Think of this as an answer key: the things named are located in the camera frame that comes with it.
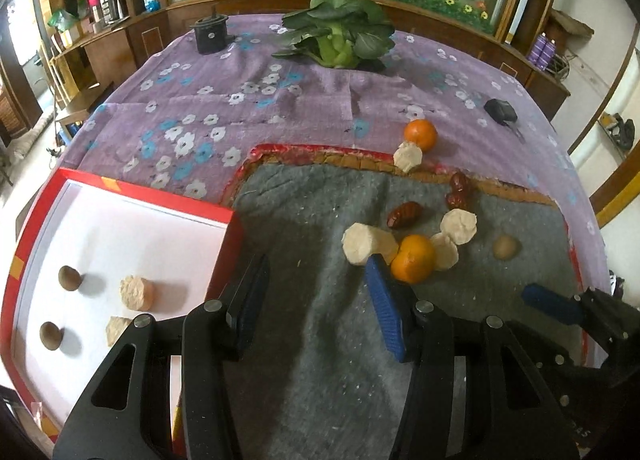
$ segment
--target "gray felt mat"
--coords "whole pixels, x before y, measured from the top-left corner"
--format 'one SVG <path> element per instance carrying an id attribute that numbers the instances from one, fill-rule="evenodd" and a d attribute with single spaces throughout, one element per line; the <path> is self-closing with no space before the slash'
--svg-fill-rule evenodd
<path id="1" fill-rule="evenodd" d="M 271 263 L 254 344 L 240 363 L 225 364 L 246 459 L 388 458 L 411 366 L 385 350 L 364 269 L 346 261 L 340 240 L 354 222 L 385 227 L 386 214 L 407 200 L 425 206 L 410 232 L 431 236 L 447 211 L 447 191 L 378 172 L 271 164 L 242 186 L 234 208 L 248 242 Z M 454 268 L 415 287 L 418 297 L 452 316 L 523 322 L 577 361 L 579 329 L 519 297 L 533 281 L 566 296 L 577 291 L 560 212 L 486 195 L 476 196 L 474 211 L 478 234 L 459 248 Z M 510 262 L 492 257 L 502 231 L 523 245 Z"/>

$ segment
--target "orange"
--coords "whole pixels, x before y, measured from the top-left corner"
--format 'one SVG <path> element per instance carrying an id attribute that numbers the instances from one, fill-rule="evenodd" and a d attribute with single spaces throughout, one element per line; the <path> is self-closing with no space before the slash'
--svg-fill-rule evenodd
<path id="1" fill-rule="evenodd" d="M 438 132 L 428 120 L 415 119 L 404 127 L 404 140 L 417 144 L 423 151 L 429 151 L 438 141 Z"/>
<path id="2" fill-rule="evenodd" d="M 420 283 L 433 272 L 435 264 L 436 250 L 430 240 L 421 234 L 411 234 L 400 243 L 398 254 L 391 262 L 391 274 L 396 280 Z"/>

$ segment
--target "blue flower print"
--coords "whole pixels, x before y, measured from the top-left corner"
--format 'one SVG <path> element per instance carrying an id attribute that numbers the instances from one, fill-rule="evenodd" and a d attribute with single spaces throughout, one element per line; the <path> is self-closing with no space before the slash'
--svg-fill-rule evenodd
<path id="1" fill-rule="evenodd" d="M 293 81 L 294 83 L 297 81 L 302 81 L 303 75 L 302 74 L 298 74 L 296 72 L 289 72 L 287 74 L 287 76 L 285 77 L 285 79 L 287 81 Z"/>
<path id="2" fill-rule="evenodd" d="M 527 173 L 527 182 L 529 182 L 531 187 L 538 187 L 538 179 L 532 173 Z"/>
<path id="3" fill-rule="evenodd" d="M 174 172 L 174 180 L 184 180 L 189 176 L 191 170 L 193 169 L 192 162 L 183 162 L 178 165 Z"/>
<path id="4" fill-rule="evenodd" d="M 163 120 L 160 123 L 160 129 L 161 130 L 170 130 L 172 127 L 174 127 L 176 124 L 178 124 L 177 120 L 173 120 L 173 119 L 167 119 L 167 120 Z"/>
<path id="5" fill-rule="evenodd" d="M 213 146 L 209 142 L 203 142 L 196 148 L 196 156 L 194 157 L 194 160 L 198 164 L 204 164 L 214 153 L 216 152 L 213 151 Z"/>
<path id="6" fill-rule="evenodd" d="M 270 106 L 271 104 L 275 103 L 276 99 L 263 99 L 261 101 L 258 101 L 258 108 L 266 108 L 267 106 Z"/>
<path id="7" fill-rule="evenodd" d="M 356 119 L 353 121 L 353 133 L 356 138 L 362 138 L 369 133 L 369 123 L 364 119 Z"/>
<path id="8" fill-rule="evenodd" d="M 154 156 L 155 152 L 156 152 L 156 145 L 151 140 L 148 142 L 145 142 L 142 145 L 142 148 L 140 148 L 140 154 L 142 155 L 142 158 L 151 158 L 152 156 Z"/>

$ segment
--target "peeled root vegetable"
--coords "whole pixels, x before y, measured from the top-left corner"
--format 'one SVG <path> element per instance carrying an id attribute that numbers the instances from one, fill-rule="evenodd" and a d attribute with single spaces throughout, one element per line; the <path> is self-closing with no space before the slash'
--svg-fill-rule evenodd
<path id="1" fill-rule="evenodd" d="M 462 209 L 452 209 L 442 217 L 440 230 L 456 245 L 464 245 L 476 235 L 476 215 Z"/>
<path id="2" fill-rule="evenodd" d="M 436 249 L 436 270 L 449 270 L 458 262 L 458 248 L 445 233 L 434 234 L 430 240 Z"/>
<path id="3" fill-rule="evenodd" d="M 413 142 L 403 142 L 394 153 L 394 165 L 405 173 L 420 166 L 422 150 Z"/>
<path id="4" fill-rule="evenodd" d="M 389 265 L 398 253 L 398 243 L 387 231 L 355 223 L 342 235 L 342 250 L 351 265 L 364 265 L 372 254 L 382 254 Z"/>

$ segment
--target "blue gripper pad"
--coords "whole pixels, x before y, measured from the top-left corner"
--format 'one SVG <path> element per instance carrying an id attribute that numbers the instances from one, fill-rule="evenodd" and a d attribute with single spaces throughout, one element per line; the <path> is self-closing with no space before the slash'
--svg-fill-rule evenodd
<path id="1" fill-rule="evenodd" d="M 580 303 L 567 299 L 537 283 L 529 283 L 520 297 L 524 304 L 565 325 L 582 325 L 584 312 Z"/>
<path id="2" fill-rule="evenodd" d="M 398 284 L 381 254 L 374 254 L 367 260 L 365 279 L 386 349 L 399 363 L 404 363 L 408 360 L 407 336 L 414 329 L 414 322 L 412 307 L 399 289 L 411 287 Z"/>

